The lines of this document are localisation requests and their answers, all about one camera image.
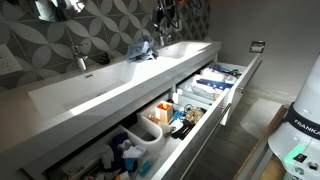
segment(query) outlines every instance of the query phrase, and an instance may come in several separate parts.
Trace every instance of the box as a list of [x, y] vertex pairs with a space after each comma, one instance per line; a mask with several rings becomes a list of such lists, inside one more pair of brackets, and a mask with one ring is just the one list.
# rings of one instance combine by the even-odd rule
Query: box
[[161, 101], [155, 107], [155, 114], [159, 121], [168, 123], [173, 116], [173, 104]]

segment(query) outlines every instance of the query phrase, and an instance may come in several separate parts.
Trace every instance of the faucet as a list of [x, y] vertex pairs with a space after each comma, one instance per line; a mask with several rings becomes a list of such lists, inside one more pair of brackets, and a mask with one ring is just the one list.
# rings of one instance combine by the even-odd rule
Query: faucet
[[170, 44], [171, 35], [168, 33], [168, 29], [160, 30], [160, 47]]
[[80, 49], [81, 46], [87, 46], [87, 45], [88, 45], [87, 43], [84, 43], [80, 45], [73, 45], [71, 47], [73, 52], [73, 57], [76, 60], [80, 71], [85, 71], [87, 69], [84, 61], [88, 59], [88, 56], [84, 55]]

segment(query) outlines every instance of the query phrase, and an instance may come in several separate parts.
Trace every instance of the wall outlet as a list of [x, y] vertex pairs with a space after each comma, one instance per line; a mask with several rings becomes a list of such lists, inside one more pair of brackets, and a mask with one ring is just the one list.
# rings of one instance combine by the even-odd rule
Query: wall outlet
[[0, 45], [0, 75], [22, 70], [16, 58], [5, 44]]

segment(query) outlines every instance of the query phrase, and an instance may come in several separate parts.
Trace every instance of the white sink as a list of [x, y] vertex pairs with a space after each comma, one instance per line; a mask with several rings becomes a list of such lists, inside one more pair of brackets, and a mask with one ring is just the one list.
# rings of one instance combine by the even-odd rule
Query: white sink
[[182, 41], [158, 50], [159, 56], [180, 59], [185, 55], [193, 54], [211, 43]]
[[139, 75], [139, 64], [122, 61], [106, 68], [29, 92], [39, 113], [46, 119], [66, 112], [95, 97], [108, 93]]
[[28, 93], [41, 116], [51, 119], [103, 94], [115, 96], [127, 88], [128, 83], [149, 79], [172, 66], [172, 58], [193, 55], [208, 45], [210, 43], [179, 42], [158, 50], [157, 60], [132, 63], [124, 60]]

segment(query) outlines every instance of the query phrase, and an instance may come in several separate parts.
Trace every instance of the gray tile wall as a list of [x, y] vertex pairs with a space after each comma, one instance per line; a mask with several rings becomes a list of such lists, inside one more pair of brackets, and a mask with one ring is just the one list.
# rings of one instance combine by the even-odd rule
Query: gray tile wall
[[[187, 5], [180, 5], [183, 30], [172, 32], [174, 40], [203, 40], [207, 36], [210, 2], [202, 0], [202, 4], [199, 18], [193, 18]], [[104, 52], [111, 57], [125, 55], [127, 46], [142, 34], [158, 40], [151, 15], [138, 0], [88, 0], [72, 20], [55, 23], [36, 20], [1, 0], [0, 44], [7, 44], [23, 70], [0, 76], [0, 91], [76, 70], [72, 44], [88, 43], [82, 51], [89, 56], [90, 65]]]

